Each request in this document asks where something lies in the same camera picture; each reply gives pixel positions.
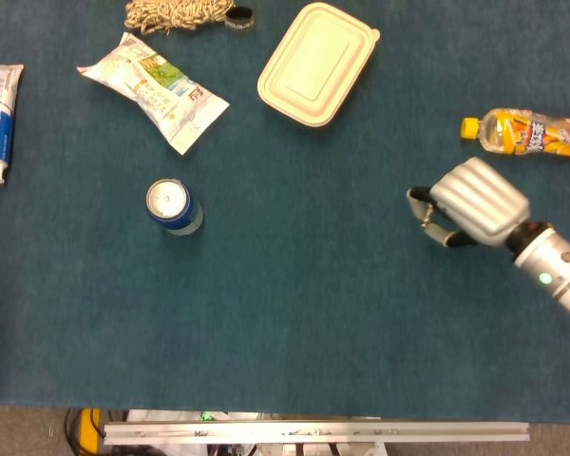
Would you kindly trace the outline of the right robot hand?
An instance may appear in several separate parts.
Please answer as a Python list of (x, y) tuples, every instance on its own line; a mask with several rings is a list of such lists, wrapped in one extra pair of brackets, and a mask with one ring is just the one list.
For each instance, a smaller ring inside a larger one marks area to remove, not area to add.
[(503, 246), (509, 235), (530, 219), (528, 198), (476, 157), (430, 187), (410, 188), (406, 197), (424, 233), (447, 248)]

